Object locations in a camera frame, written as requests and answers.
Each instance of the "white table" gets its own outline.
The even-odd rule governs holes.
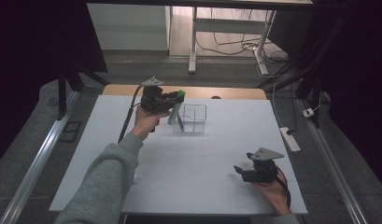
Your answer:
[[[99,96],[50,211],[64,209],[92,161],[107,144],[117,142],[131,99]],[[130,189],[123,213],[272,214],[262,195],[243,182],[233,168],[252,169],[246,153],[259,147],[285,155],[276,164],[289,180],[291,209],[297,214],[307,213],[269,101],[186,98],[185,103],[207,105],[205,133],[174,133],[162,119],[140,150],[140,165],[135,170],[139,179]]]

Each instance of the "floor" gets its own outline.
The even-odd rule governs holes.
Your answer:
[[[198,7],[197,18],[224,20],[264,21],[266,11],[232,8]],[[189,56],[191,46],[192,7],[173,7],[173,18],[170,34],[170,56]],[[198,32],[197,56],[201,57],[238,57],[254,58],[251,51],[258,45],[260,35],[240,35],[223,33]],[[266,40],[266,54],[275,52],[276,57],[285,57],[285,52]]]

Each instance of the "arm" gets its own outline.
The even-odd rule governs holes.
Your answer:
[[[138,107],[135,126],[118,144],[109,144],[89,167],[81,186],[55,223],[118,223],[138,166],[138,151],[150,130],[169,113],[149,115]]]
[[[277,177],[284,183],[287,180],[283,173],[279,170]],[[259,189],[266,201],[273,207],[278,217],[272,219],[273,224],[299,224],[296,216],[287,207],[287,196],[283,188],[277,181],[272,181],[269,184],[252,183]]]

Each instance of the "hand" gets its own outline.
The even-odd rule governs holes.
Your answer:
[[[132,134],[135,134],[141,140],[145,140],[148,137],[149,132],[152,131],[155,126],[159,125],[159,120],[169,115],[169,111],[151,114],[141,106],[138,106],[135,111],[135,124],[132,129]]]
[[[283,181],[283,183],[287,183],[286,177],[284,177],[280,170],[278,170],[277,177]],[[261,191],[267,202],[275,209],[276,214],[284,216],[292,213],[287,206],[286,192],[276,180],[273,180],[269,184],[252,183],[252,185]]]

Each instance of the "transparent cup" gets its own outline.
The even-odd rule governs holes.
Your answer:
[[[173,131],[175,133],[204,133],[206,118],[206,105],[182,104],[173,125]]]

